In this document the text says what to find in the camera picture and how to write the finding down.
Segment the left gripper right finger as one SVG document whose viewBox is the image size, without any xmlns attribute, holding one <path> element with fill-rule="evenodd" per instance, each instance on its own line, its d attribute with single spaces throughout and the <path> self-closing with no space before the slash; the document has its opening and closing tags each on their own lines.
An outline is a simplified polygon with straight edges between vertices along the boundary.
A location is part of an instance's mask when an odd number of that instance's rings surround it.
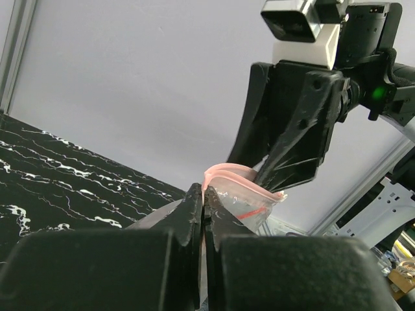
<svg viewBox="0 0 415 311">
<path fill-rule="evenodd" d="M 210 310 L 395 310 L 374 254 L 344 237 L 258 236 L 204 193 Z"/>
</svg>

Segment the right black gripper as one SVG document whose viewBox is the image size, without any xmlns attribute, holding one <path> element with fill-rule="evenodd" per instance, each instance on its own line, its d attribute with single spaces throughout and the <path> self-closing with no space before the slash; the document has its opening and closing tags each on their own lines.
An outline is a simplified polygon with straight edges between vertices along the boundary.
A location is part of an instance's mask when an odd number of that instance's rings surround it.
<svg viewBox="0 0 415 311">
<path fill-rule="evenodd" d="M 258 164 L 268 155 L 255 178 L 268 191 L 310 182 L 324 161 L 336 121 L 343 123 L 360 97 L 359 84 L 350 78 L 344 83 L 340 71 L 293 62 L 253 63 L 227 162 Z"/>
</svg>

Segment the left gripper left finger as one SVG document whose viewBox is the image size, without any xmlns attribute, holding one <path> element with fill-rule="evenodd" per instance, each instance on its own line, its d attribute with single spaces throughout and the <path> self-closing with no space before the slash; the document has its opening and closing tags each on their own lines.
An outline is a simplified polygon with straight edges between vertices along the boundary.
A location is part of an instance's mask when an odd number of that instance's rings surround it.
<svg viewBox="0 0 415 311">
<path fill-rule="evenodd" d="M 1 270 L 1 309 L 196 310 L 202 301 L 202 211 L 195 183 L 149 229 L 26 236 Z"/>
</svg>

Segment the clear zip top bag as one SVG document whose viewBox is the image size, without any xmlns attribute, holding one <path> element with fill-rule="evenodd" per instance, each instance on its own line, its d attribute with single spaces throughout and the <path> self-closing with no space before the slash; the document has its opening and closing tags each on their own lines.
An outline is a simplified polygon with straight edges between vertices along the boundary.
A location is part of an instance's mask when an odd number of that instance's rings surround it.
<svg viewBox="0 0 415 311">
<path fill-rule="evenodd" d="M 244 165 L 220 163 L 204 172 L 202 192 L 214 188 L 223 206 L 245 227 L 256 232 L 270 216 L 275 204 L 283 202 L 283 191 L 269 192 L 254 183 L 257 171 Z"/>
</svg>

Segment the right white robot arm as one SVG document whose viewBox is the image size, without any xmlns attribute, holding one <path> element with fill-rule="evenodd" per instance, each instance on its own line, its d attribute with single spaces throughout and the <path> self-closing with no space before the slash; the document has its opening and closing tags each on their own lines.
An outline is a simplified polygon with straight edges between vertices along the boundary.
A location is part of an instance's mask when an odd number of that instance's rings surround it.
<svg viewBox="0 0 415 311">
<path fill-rule="evenodd" d="M 402 6 L 349 1 L 266 1 L 261 17 L 280 46 L 250 68 L 230 163 L 260 165 L 271 192 L 312 181 L 334 126 L 357 106 L 414 138 L 414 68 L 396 63 Z"/>
</svg>

